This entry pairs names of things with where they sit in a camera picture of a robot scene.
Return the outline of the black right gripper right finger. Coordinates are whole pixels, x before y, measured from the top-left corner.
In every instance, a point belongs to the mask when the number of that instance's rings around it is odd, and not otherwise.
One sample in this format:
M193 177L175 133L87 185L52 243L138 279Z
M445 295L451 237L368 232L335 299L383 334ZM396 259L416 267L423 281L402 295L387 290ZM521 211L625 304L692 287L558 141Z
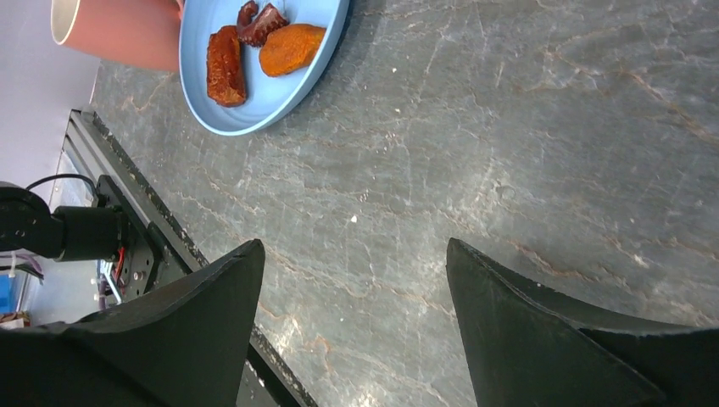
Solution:
M585 303L457 238L446 263L479 405L717 405L716 328Z

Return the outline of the blue plate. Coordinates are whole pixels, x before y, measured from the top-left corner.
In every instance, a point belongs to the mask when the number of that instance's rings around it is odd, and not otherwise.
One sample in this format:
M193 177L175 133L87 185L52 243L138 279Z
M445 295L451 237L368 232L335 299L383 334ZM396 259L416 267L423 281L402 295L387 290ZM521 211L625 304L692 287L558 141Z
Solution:
M314 87L335 52L348 18L349 1L272 1L290 23L326 29L319 50L305 68L272 78L260 68L259 50L242 46L242 70L247 101L222 107L207 93L207 47L210 35L237 21L244 1L185 1L179 39L181 85L189 109L207 130L222 136L242 136L277 122Z

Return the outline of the pink handled cream mug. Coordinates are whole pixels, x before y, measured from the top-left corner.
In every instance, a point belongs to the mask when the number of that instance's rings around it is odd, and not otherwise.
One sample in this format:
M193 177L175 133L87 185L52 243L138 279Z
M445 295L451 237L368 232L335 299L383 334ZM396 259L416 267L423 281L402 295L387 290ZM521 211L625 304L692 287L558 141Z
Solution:
M53 0L54 41L146 70L179 70L183 1Z

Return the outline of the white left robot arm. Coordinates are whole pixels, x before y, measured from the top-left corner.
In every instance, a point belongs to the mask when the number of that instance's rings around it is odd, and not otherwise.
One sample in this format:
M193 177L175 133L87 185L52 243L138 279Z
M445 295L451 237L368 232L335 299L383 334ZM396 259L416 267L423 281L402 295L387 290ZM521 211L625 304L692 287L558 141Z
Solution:
M58 206L51 212L35 193L1 183L1 250L25 249L47 259L111 259L129 231L117 209Z

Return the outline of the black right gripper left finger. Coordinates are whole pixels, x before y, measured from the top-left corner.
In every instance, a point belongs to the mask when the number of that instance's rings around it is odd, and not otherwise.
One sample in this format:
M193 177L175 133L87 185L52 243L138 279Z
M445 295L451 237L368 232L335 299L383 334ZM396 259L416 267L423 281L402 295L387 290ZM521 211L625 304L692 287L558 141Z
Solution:
M254 239L74 323L2 331L2 405L233 406L264 267Z

